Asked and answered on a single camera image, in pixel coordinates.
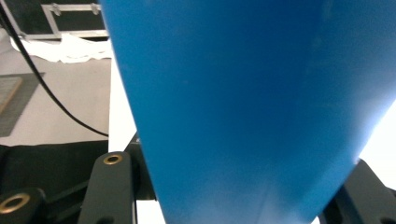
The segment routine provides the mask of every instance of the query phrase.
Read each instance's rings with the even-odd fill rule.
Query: black fabric
[[[107,153],[107,141],[56,145],[0,145],[0,194],[40,188],[47,198],[89,180],[95,160]]]

